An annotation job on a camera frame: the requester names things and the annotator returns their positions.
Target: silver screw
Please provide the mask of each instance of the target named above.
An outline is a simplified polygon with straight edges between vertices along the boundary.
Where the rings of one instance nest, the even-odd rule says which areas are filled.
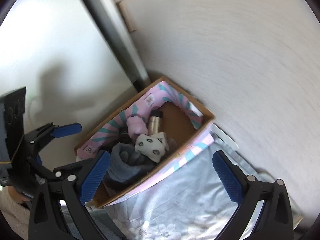
[[[277,179],[277,183],[282,186],[284,184],[283,180],[282,179]]]
[[[45,179],[39,180],[39,184],[40,184],[40,185],[43,185],[44,183],[45,183]]]
[[[248,175],[247,179],[248,179],[248,181],[255,181],[256,180],[255,176],[253,176],[253,175]]]
[[[68,181],[74,181],[76,179],[75,175],[68,176]]]
[[[62,175],[62,172],[61,171],[57,171],[56,172],[56,177],[58,178],[58,177],[60,177]]]

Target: wall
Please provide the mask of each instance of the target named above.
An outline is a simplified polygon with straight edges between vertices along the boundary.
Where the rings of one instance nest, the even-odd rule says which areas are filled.
[[[150,77],[216,114],[259,171],[320,212],[320,25],[304,0],[124,0]]]
[[[27,87],[26,132],[79,122],[83,132],[41,152],[53,169],[73,147],[136,94],[81,0],[17,0],[0,27],[0,94]]]

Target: cardboard box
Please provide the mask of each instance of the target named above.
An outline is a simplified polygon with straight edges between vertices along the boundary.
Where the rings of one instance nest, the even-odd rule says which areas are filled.
[[[195,109],[197,115],[203,115],[202,123],[199,124],[199,127],[197,127],[198,129],[196,129],[194,124],[190,121],[190,117],[188,117],[178,106],[172,102],[165,102],[160,107],[160,110],[163,111],[164,115],[162,121],[162,131],[166,133],[167,138],[171,137],[176,141],[178,146],[176,151],[163,158],[163,160],[161,160],[161,162],[145,177],[141,178],[139,181],[129,186],[122,192],[119,192],[115,196],[110,197],[105,189],[105,186],[103,183],[101,183],[93,198],[93,202],[96,207],[101,208],[106,205],[119,203],[139,192],[142,192],[143,190],[151,187],[175,172],[213,142],[213,138],[210,135],[210,126],[211,123],[213,123],[214,115],[178,85],[170,81],[168,78],[162,77],[149,85],[135,97],[129,100],[126,104],[124,104],[121,108],[111,114],[108,118],[106,118],[102,123],[100,123],[90,134],[84,138],[82,142],[75,147],[75,153],[79,154],[79,152],[84,152],[86,143],[90,140],[92,141],[92,137],[94,137],[94,135],[104,125],[112,121],[125,109],[128,109],[130,106],[132,106],[139,98],[146,96],[146,93],[150,89],[163,81],[166,82],[171,89],[173,88],[178,95],[181,97],[185,96],[190,103],[189,105]]]

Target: black bottle cap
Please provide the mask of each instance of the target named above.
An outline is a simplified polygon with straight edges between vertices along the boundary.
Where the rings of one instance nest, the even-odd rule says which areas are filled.
[[[150,113],[150,116],[156,116],[156,117],[160,117],[162,118],[163,117],[163,112],[161,110],[152,110],[151,113]]]

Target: white panel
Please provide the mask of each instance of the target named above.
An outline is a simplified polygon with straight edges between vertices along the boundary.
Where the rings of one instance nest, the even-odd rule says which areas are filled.
[[[136,93],[81,0],[17,0],[0,27],[0,59],[0,94],[27,87],[27,131],[84,128],[44,149],[49,168],[74,162],[79,139]]]

